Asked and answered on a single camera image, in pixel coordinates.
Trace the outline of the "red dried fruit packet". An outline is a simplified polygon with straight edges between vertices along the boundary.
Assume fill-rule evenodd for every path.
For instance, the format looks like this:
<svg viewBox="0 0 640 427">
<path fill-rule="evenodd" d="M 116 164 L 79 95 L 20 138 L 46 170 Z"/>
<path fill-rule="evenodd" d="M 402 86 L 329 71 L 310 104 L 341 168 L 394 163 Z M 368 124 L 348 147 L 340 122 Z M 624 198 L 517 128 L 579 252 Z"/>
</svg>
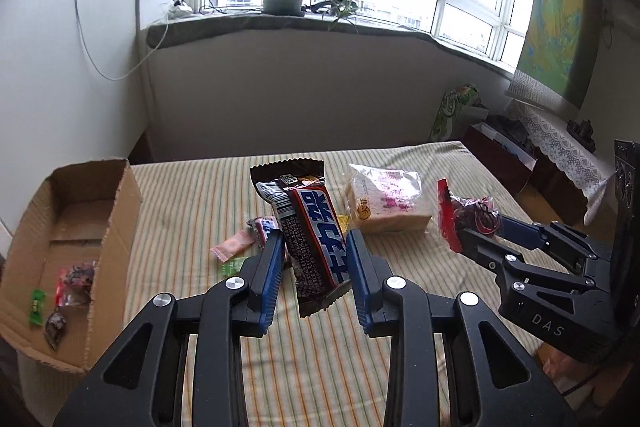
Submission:
<svg viewBox="0 0 640 427">
<path fill-rule="evenodd" d="M 439 231 L 454 253 L 462 253 L 462 230 L 491 237 L 500 229 L 501 215 L 492 197 L 456 196 L 450 192 L 446 179 L 437 181 L 437 193 Z"/>
</svg>

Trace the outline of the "packaged toast bread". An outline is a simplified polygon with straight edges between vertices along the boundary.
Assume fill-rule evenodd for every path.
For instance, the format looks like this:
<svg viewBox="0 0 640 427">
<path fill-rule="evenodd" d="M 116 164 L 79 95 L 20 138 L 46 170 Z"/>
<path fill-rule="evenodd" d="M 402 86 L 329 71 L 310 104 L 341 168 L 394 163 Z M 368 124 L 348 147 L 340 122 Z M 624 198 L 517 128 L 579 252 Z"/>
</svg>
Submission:
<svg viewBox="0 0 640 427">
<path fill-rule="evenodd" d="M 363 234 L 424 232 L 432 219 L 415 171 L 349 164 L 344 199 L 352 227 Z"/>
</svg>

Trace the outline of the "large snickers bar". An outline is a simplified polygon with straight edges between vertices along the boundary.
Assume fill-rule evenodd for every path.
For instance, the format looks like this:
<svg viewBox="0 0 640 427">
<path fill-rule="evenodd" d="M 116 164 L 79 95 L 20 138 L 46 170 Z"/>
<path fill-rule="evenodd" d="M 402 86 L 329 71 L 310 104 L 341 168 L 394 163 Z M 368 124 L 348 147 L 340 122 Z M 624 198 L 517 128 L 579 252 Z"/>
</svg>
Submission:
<svg viewBox="0 0 640 427">
<path fill-rule="evenodd" d="M 346 244 L 324 161 L 290 158 L 250 168 L 258 195 L 271 206 L 292 258 L 299 315 L 332 306 L 350 289 Z"/>
</svg>

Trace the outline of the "black white candy packet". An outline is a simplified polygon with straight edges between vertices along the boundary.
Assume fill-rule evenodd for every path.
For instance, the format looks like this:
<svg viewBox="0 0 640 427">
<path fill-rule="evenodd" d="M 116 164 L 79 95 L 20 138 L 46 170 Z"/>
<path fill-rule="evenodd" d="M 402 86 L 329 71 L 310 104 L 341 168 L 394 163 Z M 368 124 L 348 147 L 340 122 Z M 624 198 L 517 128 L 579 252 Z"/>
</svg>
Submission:
<svg viewBox="0 0 640 427">
<path fill-rule="evenodd" d="M 44 339 L 52 350 L 58 350 L 58 346 L 65 332 L 66 318 L 60 309 L 55 308 L 47 318 L 43 332 Z"/>
</svg>

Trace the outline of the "dark red box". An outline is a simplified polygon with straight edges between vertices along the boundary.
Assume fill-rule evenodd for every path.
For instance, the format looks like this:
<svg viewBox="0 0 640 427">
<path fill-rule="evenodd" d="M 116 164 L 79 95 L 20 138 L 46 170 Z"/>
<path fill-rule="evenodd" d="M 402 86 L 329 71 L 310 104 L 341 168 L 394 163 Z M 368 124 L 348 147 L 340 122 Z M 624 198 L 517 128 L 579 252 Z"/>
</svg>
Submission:
<svg viewBox="0 0 640 427">
<path fill-rule="evenodd" d="M 536 158 L 487 124 L 467 127 L 462 143 L 512 195 L 523 190 L 534 171 Z"/>
</svg>

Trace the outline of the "lace covered side table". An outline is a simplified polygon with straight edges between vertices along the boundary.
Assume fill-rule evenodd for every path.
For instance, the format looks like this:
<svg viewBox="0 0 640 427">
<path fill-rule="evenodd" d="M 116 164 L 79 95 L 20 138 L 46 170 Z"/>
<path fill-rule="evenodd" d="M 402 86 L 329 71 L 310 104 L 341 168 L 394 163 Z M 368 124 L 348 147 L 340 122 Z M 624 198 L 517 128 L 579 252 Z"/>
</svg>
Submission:
<svg viewBox="0 0 640 427">
<path fill-rule="evenodd" d="M 570 218 L 570 222 L 580 220 L 591 225 L 612 183 L 613 168 L 568 131 L 568 117 L 576 116 L 577 108 L 519 69 L 514 72 L 506 94 L 512 98 L 506 115 L 524 126 L 529 140 L 582 193 L 585 209 L 577 205 L 578 217 Z"/>
</svg>

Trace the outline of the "striped table cloth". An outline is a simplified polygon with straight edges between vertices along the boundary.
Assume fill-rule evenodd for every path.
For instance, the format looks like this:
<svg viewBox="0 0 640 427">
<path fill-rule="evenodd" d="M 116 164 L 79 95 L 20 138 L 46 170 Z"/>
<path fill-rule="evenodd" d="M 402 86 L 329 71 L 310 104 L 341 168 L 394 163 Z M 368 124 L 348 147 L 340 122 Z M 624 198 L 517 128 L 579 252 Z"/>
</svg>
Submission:
<svg viewBox="0 0 640 427">
<path fill-rule="evenodd" d="M 404 169 L 369 199 L 402 215 L 495 190 L 459 143 L 54 170 L 21 221 L 1 315 L 34 288 L 61 346 L 16 347 L 81 382 L 60 426 L 570 426 L 491 273 L 424 230 L 343 233 L 338 173 Z"/>
</svg>

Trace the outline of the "brown cardboard box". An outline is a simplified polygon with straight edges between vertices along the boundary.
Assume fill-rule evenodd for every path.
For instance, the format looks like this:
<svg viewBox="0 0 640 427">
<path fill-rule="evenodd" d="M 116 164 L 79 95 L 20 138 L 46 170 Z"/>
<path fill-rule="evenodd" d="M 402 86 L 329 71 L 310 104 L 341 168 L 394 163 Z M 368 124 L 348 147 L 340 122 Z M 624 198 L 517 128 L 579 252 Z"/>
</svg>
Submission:
<svg viewBox="0 0 640 427">
<path fill-rule="evenodd" d="M 83 374 L 122 330 L 127 271 L 142 203 L 125 159 L 55 169 L 15 231 L 1 282 L 1 336 L 61 372 Z M 29 323 L 32 291 L 46 293 L 43 323 Z M 55 308 L 66 318 L 58 350 L 44 339 Z"/>
</svg>

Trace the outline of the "clear green candy packet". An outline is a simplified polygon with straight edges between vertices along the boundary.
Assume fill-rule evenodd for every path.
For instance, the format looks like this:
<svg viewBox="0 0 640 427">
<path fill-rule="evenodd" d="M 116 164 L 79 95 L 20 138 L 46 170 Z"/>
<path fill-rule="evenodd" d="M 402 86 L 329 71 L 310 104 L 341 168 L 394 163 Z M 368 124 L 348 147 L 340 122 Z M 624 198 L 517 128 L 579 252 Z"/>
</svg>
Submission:
<svg viewBox="0 0 640 427">
<path fill-rule="evenodd" d="M 233 257 L 221 265 L 222 277 L 235 277 L 238 275 L 244 265 L 247 256 Z"/>
</svg>

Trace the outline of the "pink candy wrapper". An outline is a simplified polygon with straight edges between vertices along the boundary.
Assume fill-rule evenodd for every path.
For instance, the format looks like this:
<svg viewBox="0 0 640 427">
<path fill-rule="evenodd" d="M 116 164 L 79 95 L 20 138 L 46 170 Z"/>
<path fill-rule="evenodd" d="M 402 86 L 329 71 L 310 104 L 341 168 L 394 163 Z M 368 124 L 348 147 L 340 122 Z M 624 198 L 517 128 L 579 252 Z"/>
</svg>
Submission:
<svg viewBox="0 0 640 427">
<path fill-rule="evenodd" d="M 237 231 L 234 235 L 225 239 L 221 244 L 210 248 L 212 255 L 220 262 L 228 262 L 233 257 L 242 254 L 255 243 L 255 239 L 247 230 Z"/>
</svg>

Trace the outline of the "yellow snack packet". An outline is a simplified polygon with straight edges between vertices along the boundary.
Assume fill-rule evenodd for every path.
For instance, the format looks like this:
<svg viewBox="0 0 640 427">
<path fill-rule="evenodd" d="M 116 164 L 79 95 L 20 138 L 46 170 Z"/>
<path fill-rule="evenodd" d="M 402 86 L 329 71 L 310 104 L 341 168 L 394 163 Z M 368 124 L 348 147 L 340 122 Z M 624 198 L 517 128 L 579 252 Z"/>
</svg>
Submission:
<svg viewBox="0 0 640 427">
<path fill-rule="evenodd" d="M 346 234 L 349 230 L 350 218 L 349 215 L 338 215 L 337 222 L 340 226 L 340 230 L 343 234 Z"/>
</svg>

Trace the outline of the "green paper bag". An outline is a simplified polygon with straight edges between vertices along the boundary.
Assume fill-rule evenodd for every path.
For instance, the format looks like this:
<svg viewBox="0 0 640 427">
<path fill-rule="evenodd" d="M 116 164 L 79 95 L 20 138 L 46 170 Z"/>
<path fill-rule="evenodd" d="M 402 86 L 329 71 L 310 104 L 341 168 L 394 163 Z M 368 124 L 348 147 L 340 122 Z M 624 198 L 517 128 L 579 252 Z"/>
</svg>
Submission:
<svg viewBox="0 0 640 427">
<path fill-rule="evenodd" d="M 480 101 L 475 84 L 445 92 L 430 133 L 431 142 L 459 140 L 471 124 L 485 121 L 489 109 Z"/>
</svg>

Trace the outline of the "white cabinet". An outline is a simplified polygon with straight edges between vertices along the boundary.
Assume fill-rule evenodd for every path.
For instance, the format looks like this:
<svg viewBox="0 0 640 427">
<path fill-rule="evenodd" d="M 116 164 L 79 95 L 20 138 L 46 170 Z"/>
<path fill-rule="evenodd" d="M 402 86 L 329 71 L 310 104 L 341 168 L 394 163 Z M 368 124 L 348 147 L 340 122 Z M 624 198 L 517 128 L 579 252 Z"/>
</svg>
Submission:
<svg viewBox="0 0 640 427">
<path fill-rule="evenodd" d="M 148 125 L 136 0 L 1 0 L 1 248 L 55 168 L 126 157 Z"/>
</svg>

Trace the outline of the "small trailing plant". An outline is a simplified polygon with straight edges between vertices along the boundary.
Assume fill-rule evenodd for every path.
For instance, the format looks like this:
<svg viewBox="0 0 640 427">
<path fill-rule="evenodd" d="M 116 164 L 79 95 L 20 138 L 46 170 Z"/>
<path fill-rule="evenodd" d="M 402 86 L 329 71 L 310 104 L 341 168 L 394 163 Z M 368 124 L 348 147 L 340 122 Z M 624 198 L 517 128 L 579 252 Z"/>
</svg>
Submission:
<svg viewBox="0 0 640 427">
<path fill-rule="evenodd" d="M 303 6 L 304 13 L 329 15 L 333 18 L 330 29 L 338 23 L 346 23 L 355 28 L 358 32 L 356 15 L 360 9 L 355 0 L 318 0 Z"/>
</svg>

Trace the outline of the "wall map poster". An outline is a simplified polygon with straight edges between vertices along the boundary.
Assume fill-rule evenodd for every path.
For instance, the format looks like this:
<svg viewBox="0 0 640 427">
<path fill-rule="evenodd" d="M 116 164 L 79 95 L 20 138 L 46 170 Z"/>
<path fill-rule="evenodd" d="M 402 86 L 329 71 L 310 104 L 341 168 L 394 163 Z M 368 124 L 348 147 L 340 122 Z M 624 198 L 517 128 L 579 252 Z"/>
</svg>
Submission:
<svg viewBox="0 0 640 427">
<path fill-rule="evenodd" d="M 602 0 L 534 0 L 516 70 L 582 107 L 596 64 Z"/>
</svg>

